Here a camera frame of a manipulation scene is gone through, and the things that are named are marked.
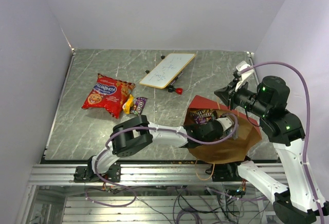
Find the brown m&m's candy packet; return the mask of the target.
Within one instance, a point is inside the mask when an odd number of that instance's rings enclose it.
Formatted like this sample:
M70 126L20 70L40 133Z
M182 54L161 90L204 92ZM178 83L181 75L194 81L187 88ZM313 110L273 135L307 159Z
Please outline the brown m&m's candy packet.
M205 124L217 119L217 112L214 109L191 109L190 116L196 124Z

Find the red brown paper bag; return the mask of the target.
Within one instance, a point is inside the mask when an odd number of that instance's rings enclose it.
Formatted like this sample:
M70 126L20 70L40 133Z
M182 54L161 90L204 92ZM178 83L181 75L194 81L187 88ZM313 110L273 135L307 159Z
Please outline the red brown paper bag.
M231 137L218 144L200 144L196 148L190 148L189 152L197 160L211 165L243 161L251 147L262 140L260 129L252 125L252 123L256 123L256 120L247 118L246 115L237 110L230 111L225 105L201 96L195 96L187 108L184 121L185 125L196 124L189 114L191 109L214 109L217 112L217 117L231 112L237 117L237 123L239 124L237 128L237 138L235 139Z

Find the purple candy packet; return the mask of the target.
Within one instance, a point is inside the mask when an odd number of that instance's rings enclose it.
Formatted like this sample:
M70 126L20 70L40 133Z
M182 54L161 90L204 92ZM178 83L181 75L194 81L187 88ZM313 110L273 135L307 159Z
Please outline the purple candy packet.
M139 116L142 114L142 111L146 105L148 98L145 97L136 97L133 100L133 106L130 109L130 114Z

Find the yellow candy packet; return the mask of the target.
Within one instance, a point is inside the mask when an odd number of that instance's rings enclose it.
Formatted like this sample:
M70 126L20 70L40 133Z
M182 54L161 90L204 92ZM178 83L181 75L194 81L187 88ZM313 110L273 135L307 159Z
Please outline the yellow candy packet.
M134 97L130 95L127 101L123 104L122 109L125 114L129 114L131 108L134 106Z

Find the red cookie snack bag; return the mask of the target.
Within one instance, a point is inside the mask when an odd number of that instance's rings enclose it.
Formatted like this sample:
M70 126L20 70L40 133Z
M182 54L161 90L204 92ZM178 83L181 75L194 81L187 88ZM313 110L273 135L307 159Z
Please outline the red cookie snack bag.
M134 88L135 83L113 79L99 73L81 108L104 108L112 117L118 119Z

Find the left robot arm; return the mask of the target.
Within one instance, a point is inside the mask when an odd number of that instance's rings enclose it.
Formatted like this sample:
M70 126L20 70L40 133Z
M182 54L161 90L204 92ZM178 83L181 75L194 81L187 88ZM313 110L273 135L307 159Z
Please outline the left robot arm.
M145 115L132 118L113 128L105 148L88 160L82 179L100 181L117 160L130 157L151 144L190 149L223 143L236 134L238 126L237 117L229 113L204 124L178 127L152 123Z

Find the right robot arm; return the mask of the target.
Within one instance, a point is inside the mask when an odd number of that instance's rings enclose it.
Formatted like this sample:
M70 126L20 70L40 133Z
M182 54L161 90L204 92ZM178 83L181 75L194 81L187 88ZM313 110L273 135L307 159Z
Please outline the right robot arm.
M231 180L241 177L249 181L272 203L283 223L314 223L318 216L328 216L328 201L312 182L308 162L303 158L306 135L300 119L286 109L290 93L285 81L267 76L257 86L257 92L248 90L248 83L238 86L234 79L214 94L230 109L240 106L246 113L260 119L260 127L280 157L288 184L283 185L252 161L234 163L227 167Z

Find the small whiteboard with yellow frame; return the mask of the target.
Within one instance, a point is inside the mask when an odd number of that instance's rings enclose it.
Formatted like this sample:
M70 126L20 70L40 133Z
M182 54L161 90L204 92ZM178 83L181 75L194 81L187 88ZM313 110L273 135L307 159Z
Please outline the small whiteboard with yellow frame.
M195 57L196 54L194 53L171 53L151 70L139 84L164 89Z

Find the aluminium mounting rail frame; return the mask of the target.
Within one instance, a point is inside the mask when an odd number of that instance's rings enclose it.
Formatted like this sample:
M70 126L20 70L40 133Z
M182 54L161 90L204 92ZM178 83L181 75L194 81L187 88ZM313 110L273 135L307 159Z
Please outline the aluminium mounting rail frame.
M251 183L193 161L119 161L117 185L74 182L82 161L47 161L32 168L33 202L43 223L279 223L272 205Z

